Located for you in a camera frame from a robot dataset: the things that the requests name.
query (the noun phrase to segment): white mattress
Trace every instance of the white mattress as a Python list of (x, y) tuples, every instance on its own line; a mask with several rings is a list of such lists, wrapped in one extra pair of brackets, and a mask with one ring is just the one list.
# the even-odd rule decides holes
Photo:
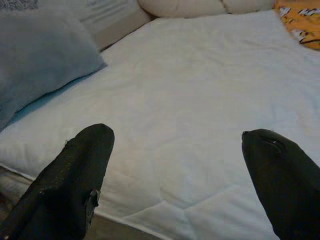
[(320, 53), (266, 11), (157, 19), (102, 55), (107, 68), (0, 134), (1, 165), (34, 179), (66, 140), (104, 123), (115, 146), (97, 214), (163, 239), (278, 239), (241, 134), (272, 129), (320, 164)]

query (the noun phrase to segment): bedding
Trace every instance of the bedding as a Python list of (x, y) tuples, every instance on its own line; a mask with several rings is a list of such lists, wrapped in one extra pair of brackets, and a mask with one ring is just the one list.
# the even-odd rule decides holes
[(139, 4), (157, 17), (194, 18), (226, 13), (220, 0), (139, 0)]
[(0, 29), (0, 132), (27, 104), (106, 66), (89, 33), (62, 8), (3, 8)]
[(302, 46), (320, 51), (320, 1), (277, 0), (275, 9), (288, 32)]
[(272, 129), (320, 164), (320, 55), (277, 14), (156, 19), (102, 53), (109, 67), (19, 112), (0, 164), (31, 180), (104, 123), (115, 144), (96, 214), (175, 240), (276, 240), (241, 149)]
[(77, 17), (100, 49), (151, 20), (139, 7), (137, 0), (39, 0), (39, 7), (55, 6), (57, 3), (64, 5)]
[(222, 0), (228, 13), (246, 14), (273, 8), (275, 0)]

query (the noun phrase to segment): patterned fabric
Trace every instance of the patterned fabric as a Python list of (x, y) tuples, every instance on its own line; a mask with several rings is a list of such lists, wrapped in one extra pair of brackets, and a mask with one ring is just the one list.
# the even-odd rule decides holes
[(277, 0), (275, 10), (288, 32), (301, 45), (320, 50), (319, 0)]
[(38, 8), (38, 0), (0, 0), (0, 11), (22, 11)]

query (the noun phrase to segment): bedsheet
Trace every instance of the bedsheet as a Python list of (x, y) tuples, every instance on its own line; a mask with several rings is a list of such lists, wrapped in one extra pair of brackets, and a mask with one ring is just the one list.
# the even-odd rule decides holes
[(278, 239), (241, 134), (272, 129), (320, 164), (320, 54), (264, 11), (157, 19), (102, 55), (109, 67), (1, 132), (1, 166), (34, 179), (65, 141), (104, 123), (115, 145), (98, 215), (163, 239)]

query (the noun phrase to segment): cushion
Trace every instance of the cushion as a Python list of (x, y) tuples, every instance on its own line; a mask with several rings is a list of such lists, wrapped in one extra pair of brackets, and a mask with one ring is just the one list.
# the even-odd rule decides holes
[(220, 0), (139, 0), (143, 9), (157, 17), (193, 18), (226, 13)]
[(246, 14), (272, 9), (274, 0), (223, 0), (228, 13)]
[(0, 131), (25, 105), (106, 66), (68, 11), (6, 9), (0, 11)]
[(288, 32), (301, 45), (320, 51), (319, 0), (277, 0), (275, 10)]

